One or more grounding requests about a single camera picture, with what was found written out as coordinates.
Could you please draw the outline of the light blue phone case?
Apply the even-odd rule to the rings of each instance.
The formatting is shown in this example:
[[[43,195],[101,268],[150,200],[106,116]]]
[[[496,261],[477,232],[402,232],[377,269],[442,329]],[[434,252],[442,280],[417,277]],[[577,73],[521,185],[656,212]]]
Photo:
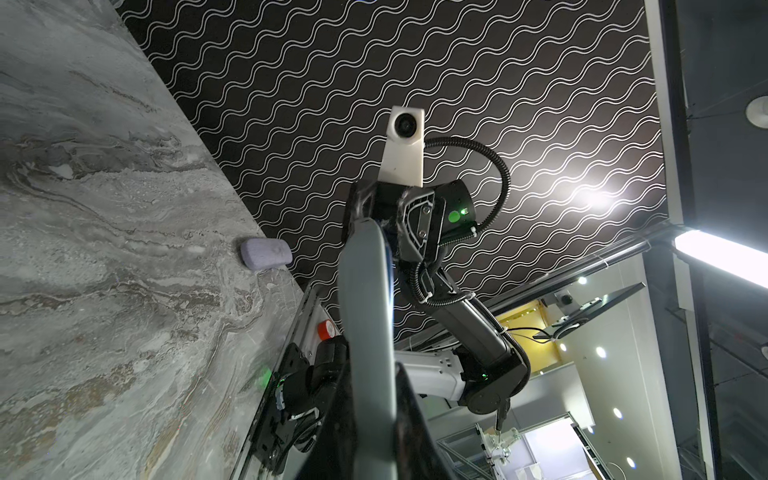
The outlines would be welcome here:
[[[354,223],[340,255],[338,298],[350,346],[355,479],[395,479],[397,416],[391,261],[371,219]]]

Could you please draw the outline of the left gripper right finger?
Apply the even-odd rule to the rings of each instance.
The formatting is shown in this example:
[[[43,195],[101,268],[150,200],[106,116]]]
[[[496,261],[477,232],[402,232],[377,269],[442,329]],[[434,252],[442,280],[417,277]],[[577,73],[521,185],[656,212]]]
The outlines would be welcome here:
[[[445,455],[430,435],[405,367],[395,364],[395,459],[400,480],[455,479]]]

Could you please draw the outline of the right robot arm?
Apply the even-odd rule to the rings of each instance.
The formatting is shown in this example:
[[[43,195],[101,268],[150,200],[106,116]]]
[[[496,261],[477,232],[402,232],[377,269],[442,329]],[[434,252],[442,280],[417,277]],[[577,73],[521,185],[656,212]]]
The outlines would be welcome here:
[[[423,185],[423,154],[458,147],[480,154],[500,174],[501,188],[482,222],[474,218],[462,181]],[[511,175],[486,145],[455,136],[387,139],[379,174],[357,182],[346,207],[345,246],[339,263],[339,302],[352,346],[352,391],[357,408],[387,419],[396,412],[393,339],[394,284],[411,304],[437,320],[459,342],[457,402],[478,414],[505,411],[527,385],[527,354],[492,313],[462,291],[442,266],[446,247],[487,230],[510,193]]]

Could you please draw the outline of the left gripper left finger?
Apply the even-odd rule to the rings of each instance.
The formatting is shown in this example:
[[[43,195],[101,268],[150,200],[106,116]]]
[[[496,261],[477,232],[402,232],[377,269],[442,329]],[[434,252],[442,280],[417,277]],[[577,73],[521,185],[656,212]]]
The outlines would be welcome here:
[[[350,366],[345,365],[341,372],[317,442],[296,475],[299,480],[353,478],[354,401],[350,370]]]

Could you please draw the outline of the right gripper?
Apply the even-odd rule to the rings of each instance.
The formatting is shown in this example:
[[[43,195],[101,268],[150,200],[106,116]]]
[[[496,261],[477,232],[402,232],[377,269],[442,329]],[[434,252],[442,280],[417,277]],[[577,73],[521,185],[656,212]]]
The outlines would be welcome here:
[[[359,180],[349,191],[344,212],[344,238],[354,224],[373,220],[383,231],[393,259],[406,263],[437,261],[445,202],[431,188]]]

